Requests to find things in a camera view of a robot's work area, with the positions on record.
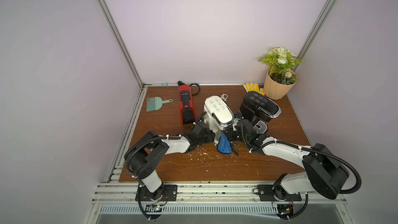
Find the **blue grey microfiber cloth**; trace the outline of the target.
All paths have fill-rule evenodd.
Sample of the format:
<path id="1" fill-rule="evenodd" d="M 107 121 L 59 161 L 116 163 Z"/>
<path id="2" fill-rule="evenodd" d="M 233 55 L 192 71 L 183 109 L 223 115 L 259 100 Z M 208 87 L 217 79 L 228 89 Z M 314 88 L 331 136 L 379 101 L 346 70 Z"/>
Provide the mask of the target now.
<path id="1" fill-rule="evenodd" d="M 221 154 L 229 155 L 235 154 L 238 156 L 238 152 L 235 150 L 235 145 L 230 142 L 225 134 L 220 137 L 219 143 L 217 144 L 217 150 Z"/>

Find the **white coffee machine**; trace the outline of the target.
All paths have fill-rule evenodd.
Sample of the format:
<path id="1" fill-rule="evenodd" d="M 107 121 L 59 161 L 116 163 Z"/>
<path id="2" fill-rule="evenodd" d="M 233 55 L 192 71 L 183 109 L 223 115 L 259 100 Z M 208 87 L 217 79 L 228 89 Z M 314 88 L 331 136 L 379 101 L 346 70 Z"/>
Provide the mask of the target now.
<path id="1" fill-rule="evenodd" d="M 204 102 L 205 122 L 214 133 L 214 143 L 218 144 L 223 131 L 232 127 L 234 115 L 225 101 L 216 95 L 208 97 Z"/>

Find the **red coffee machine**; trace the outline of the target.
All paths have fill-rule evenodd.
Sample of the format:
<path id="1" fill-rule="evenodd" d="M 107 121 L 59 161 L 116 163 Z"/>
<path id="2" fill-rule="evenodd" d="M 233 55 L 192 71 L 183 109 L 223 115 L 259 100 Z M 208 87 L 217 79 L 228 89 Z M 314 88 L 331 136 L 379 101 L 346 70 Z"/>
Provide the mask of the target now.
<path id="1" fill-rule="evenodd" d="M 179 86 L 179 104 L 182 125 L 193 124 L 196 117 L 189 85 Z"/>

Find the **black coffee machine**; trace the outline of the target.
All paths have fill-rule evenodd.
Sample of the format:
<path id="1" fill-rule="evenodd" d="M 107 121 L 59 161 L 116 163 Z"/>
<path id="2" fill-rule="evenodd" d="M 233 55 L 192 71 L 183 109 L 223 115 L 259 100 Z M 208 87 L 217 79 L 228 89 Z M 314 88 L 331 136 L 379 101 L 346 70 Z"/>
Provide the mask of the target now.
<path id="1" fill-rule="evenodd" d="M 255 91 L 246 93 L 239 110 L 243 118 L 249 120 L 254 130 L 260 134 L 265 134 L 268 131 L 267 123 L 282 112 L 274 101 Z"/>

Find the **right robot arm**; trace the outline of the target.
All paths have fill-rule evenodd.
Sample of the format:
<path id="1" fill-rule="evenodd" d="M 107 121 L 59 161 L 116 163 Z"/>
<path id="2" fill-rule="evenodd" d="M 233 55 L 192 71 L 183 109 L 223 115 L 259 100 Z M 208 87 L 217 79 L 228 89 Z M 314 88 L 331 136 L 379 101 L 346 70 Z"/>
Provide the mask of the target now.
<path id="1" fill-rule="evenodd" d="M 257 187 L 259 196 L 282 202 L 277 216 L 291 220 L 307 208 L 310 192 L 335 200 L 339 194 L 353 194 L 362 185 L 359 172 L 344 159 L 335 156 L 325 145 L 301 146 L 265 135 L 244 119 L 241 112 L 233 117 L 237 139 L 250 153 L 278 157 L 304 169 L 302 173 L 282 174 L 272 185 Z"/>

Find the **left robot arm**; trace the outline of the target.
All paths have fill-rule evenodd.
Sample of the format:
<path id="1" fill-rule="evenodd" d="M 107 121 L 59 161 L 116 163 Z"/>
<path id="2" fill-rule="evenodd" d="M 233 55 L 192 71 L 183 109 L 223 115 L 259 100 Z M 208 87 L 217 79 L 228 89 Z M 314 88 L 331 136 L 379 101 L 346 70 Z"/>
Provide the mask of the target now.
<path id="1" fill-rule="evenodd" d="M 141 193 L 148 193 L 155 202 L 169 198 L 164 190 L 164 182 L 156 172 L 163 157 L 174 153 L 190 153 L 203 144 L 214 141 L 215 134 L 205 122 L 206 114 L 200 114 L 194 126 L 178 136 L 161 136 L 149 131 L 125 153 L 125 170 L 138 181 L 136 200 L 148 221 L 155 221 L 160 215 L 149 215 L 146 212 L 141 204 Z"/>

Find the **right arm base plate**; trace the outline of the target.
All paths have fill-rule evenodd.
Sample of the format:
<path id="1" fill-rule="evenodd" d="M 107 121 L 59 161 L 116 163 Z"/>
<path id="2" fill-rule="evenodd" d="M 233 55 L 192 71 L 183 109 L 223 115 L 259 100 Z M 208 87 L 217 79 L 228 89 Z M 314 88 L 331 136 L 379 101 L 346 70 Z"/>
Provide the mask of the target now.
<path id="1" fill-rule="evenodd" d="M 274 185 L 257 185 L 253 193 L 260 197 L 260 201 L 302 201 L 300 194 L 288 194 L 283 189 Z"/>

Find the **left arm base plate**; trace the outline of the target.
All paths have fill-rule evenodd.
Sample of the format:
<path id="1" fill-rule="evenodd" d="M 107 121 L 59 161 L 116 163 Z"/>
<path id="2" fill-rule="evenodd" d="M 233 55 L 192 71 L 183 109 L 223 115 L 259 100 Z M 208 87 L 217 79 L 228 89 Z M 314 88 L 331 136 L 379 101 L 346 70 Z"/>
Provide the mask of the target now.
<path id="1" fill-rule="evenodd" d="M 155 192 L 150 192 L 146 186 L 140 186 L 137 190 L 135 201 L 176 201 L 177 199 L 178 186 L 162 185 Z"/>

